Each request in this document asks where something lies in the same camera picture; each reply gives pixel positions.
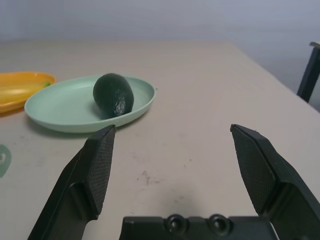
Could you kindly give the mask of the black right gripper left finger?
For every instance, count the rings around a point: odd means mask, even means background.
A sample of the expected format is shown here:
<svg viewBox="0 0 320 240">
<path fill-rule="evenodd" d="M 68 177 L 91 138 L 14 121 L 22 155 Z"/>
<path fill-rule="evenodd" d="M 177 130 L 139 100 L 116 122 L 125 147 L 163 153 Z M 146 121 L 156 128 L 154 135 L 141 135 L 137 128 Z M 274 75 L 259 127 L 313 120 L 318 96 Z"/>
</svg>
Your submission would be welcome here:
<svg viewBox="0 0 320 240">
<path fill-rule="evenodd" d="M 62 170 L 30 235 L 30 240 L 80 240 L 97 220 L 111 173 L 116 127 L 91 135 Z"/>
</svg>

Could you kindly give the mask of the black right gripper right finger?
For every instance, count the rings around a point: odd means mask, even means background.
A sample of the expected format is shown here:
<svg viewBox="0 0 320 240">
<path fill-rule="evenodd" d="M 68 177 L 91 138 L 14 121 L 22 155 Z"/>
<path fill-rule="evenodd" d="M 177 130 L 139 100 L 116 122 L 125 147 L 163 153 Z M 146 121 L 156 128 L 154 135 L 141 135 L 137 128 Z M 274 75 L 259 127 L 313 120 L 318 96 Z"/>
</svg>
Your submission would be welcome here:
<svg viewBox="0 0 320 240">
<path fill-rule="evenodd" d="M 256 213 L 281 240 L 318 240 L 320 203 L 298 172 L 259 132 L 233 124 L 242 180 Z"/>
</svg>

